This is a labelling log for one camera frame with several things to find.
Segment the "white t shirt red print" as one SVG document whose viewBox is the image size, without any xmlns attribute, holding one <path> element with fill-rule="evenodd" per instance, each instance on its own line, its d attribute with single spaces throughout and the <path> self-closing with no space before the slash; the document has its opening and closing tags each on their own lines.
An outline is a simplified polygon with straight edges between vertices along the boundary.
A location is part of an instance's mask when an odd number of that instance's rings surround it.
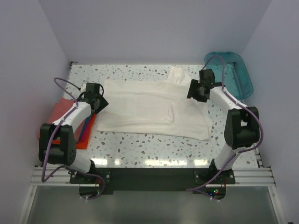
<svg viewBox="0 0 299 224">
<path fill-rule="evenodd" d="M 210 140 L 208 105 L 187 98 L 190 83 L 180 67 L 171 67 L 164 81 L 105 81 L 109 105 L 98 115 L 97 131 Z"/>
</svg>

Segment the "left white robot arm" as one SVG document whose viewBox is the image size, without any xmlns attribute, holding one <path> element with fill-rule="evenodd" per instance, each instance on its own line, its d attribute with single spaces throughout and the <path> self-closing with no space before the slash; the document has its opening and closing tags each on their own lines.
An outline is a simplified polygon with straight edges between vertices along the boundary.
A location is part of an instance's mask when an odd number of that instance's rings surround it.
<svg viewBox="0 0 299 224">
<path fill-rule="evenodd" d="M 80 177 L 86 183 L 96 180 L 97 172 L 92 169 L 93 162 L 77 155 L 74 131 L 80 124 L 93 115 L 98 114 L 108 102 L 104 99 L 104 88 L 99 83 L 86 83 L 79 88 L 81 94 L 75 98 L 72 107 L 54 122 L 42 124 L 39 135 L 39 160 L 43 163 L 42 182 L 49 179 L 46 176 L 47 164 L 58 164 L 60 168 L 68 168 L 80 172 Z"/>
</svg>

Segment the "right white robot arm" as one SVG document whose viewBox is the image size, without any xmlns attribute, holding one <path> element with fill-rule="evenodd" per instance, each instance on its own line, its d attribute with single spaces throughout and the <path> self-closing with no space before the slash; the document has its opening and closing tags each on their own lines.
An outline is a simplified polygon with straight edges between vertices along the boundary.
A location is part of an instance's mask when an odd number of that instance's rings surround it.
<svg viewBox="0 0 299 224">
<path fill-rule="evenodd" d="M 258 109 L 239 102 L 222 82 L 215 81 L 211 69 L 199 71 L 199 80 L 191 81 L 187 98 L 203 103 L 211 100 L 226 114 L 225 145 L 211 161 L 207 173 L 211 182 L 219 183 L 225 177 L 224 171 L 232 168 L 239 155 L 260 140 Z"/>
</svg>

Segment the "folded blue t shirt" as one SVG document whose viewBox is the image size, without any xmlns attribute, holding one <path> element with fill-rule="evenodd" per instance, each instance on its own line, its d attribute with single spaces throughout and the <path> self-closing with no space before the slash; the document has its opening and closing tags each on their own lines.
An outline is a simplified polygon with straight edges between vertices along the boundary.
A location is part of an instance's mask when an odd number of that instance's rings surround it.
<svg viewBox="0 0 299 224">
<path fill-rule="evenodd" d="M 84 122 L 84 125 L 83 125 L 83 128 L 81 130 L 81 133 L 79 135 L 79 141 L 85 141 L 86 138 L 87 138 L 87 134 L 90 130 L 90 123 L 91 123 L 91 118 L 92 118 L 92 115 L 90 115 Z"/>
</svg>

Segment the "folded pink t shirt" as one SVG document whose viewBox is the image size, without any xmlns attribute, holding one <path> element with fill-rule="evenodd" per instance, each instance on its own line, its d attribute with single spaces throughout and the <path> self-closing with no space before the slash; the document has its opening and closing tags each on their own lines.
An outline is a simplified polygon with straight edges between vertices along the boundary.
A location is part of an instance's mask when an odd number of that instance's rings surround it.
<svg viewBox="0 0 299 224">
<path fill-rule="evenodd" d="M 51 124 L 57 119 L 60 119 L 65 113 L 67 113 L 73 106 L 74 101 L 60 98 L 58 102 L 55 103 L 52 113 L 45 123 Z"/>
</svg>

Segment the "teal plastic basket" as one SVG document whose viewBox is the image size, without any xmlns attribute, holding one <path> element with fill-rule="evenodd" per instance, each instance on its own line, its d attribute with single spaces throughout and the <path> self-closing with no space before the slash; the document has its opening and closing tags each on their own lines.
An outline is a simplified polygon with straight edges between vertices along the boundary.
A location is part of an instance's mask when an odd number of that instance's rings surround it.
<svg viewBox="0 0 299 224">
<path fill-rule="evenodd" d="M 211 52 L 205 58 L 206 69 L 212 69 L 215 81 L 222 80 L 227 90 L 238 100 L 245 100 L 253 93 L 253 85 L 246 65 L 237 53 L 234 52 Z"/>
</svg>

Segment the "folded orange t shirt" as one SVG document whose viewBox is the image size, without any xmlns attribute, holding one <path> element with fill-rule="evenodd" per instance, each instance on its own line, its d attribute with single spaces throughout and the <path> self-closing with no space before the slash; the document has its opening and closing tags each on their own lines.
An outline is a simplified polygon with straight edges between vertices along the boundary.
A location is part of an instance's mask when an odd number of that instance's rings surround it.
<svg viewBox="0 0 299 224">
<path fill-rule="evenodd" d="M 94 125 L 95 119 L 96 114 L 92 114 L 84 121 L 82 121 L 78 128 L 75 130 L 74 139 L 76 142 L 77 149 L 87 149 L 88 141 L 92 132 L 92 127 Z"/>
</svg>

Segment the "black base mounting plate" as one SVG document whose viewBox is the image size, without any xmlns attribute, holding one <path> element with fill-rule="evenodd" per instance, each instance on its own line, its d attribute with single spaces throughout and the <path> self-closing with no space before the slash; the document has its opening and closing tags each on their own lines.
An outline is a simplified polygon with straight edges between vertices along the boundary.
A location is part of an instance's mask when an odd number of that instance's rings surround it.
<svg viewBox="0 0 299 224">
<path fill-rule="evenodd" d="M 98 194 L 116 191 L 186 191 L 205 185 L 196 191 L 223 199 L 226 187 L 234 185 L 233 170 L 214 176 L 208 168 L 92 168 L 91 174 L 69 171 L 70 183 L 78 184 L 81 196 L 94 199 Z"/>
</svg>

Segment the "aluminium frame rail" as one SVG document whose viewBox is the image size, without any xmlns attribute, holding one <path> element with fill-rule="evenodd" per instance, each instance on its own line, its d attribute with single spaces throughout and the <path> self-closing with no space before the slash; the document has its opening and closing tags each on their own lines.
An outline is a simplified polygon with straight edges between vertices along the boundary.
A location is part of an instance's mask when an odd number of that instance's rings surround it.
<svg viewBox="0 0 299 224">
<path fill-rule="evenodd" d="M 64 168 L 58 170 L 45 183 L 41 181 L 42 167 L 35 167 L 30 179 L 30 185 L 64 186 L 70 184 L 71 176 Z M 233 170 L 236 187 L 274 187 L 275 180 L 270 168 L 236 168 Z"/>
</svg>

